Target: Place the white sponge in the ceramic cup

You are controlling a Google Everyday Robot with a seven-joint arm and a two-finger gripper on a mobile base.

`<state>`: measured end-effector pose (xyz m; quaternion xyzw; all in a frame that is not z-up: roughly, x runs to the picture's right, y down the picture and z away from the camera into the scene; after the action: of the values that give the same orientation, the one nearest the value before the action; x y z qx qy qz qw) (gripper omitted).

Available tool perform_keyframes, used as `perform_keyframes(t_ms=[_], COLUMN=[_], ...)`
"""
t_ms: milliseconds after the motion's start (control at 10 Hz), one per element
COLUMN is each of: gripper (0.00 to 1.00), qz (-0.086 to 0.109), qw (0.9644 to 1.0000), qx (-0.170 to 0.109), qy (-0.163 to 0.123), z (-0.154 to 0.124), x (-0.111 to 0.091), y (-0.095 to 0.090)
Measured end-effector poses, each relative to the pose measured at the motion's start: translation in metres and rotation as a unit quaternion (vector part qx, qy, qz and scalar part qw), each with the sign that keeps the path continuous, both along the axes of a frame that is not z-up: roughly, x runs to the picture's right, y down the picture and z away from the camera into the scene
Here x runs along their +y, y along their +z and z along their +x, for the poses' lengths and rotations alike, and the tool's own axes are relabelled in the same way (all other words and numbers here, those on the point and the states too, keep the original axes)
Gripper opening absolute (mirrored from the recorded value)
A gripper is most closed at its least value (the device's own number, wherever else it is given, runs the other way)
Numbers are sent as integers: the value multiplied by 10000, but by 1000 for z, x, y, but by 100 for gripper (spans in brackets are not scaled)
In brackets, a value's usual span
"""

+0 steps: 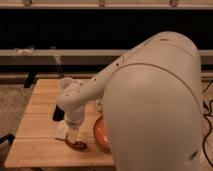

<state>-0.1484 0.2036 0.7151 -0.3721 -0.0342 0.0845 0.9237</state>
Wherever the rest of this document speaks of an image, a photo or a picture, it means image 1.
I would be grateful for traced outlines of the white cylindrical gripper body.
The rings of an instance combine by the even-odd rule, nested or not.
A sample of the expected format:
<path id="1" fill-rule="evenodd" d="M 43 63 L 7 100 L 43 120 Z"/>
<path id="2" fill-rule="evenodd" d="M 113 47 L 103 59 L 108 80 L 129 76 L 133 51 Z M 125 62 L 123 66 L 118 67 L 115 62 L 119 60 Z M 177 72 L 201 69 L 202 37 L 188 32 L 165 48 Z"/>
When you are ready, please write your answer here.
<path id="1" fill-rule="evenodd" d="M 83 116 L 80 114 L 66 113 L 65 122 L 68 126 L 67 138 L 70 142 L 76 142 L 79 127 L 83 123 Z"/>

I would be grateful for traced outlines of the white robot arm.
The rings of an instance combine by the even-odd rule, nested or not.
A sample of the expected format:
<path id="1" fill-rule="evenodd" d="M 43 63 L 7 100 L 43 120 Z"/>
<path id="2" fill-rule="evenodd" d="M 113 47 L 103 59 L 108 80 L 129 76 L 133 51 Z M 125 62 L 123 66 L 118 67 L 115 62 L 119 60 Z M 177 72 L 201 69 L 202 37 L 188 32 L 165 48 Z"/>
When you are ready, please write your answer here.
<path id="1" fill-rule="evenodd" d="M 69 125 L 101 98 L 117 171 L 199 171 L 202 146 L 201 59 L 195 44 L 161 32 L 57 98 Z"/>

